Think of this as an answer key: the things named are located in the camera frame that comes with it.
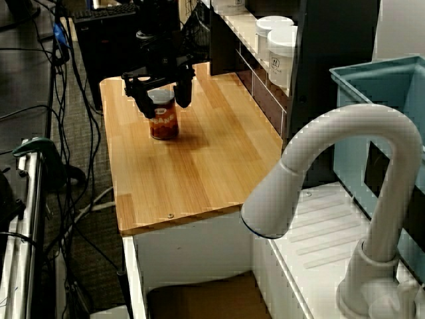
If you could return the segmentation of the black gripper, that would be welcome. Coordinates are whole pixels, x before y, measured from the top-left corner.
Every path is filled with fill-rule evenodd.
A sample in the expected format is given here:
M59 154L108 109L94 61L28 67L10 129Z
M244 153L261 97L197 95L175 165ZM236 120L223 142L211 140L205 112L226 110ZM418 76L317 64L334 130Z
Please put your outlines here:
M136 33L139 66L122 74L126 94L132 97L146 118L155 117L155 106L147 89L175 83L177 104L186 108L192 99L194 56L181 47L179 32Z

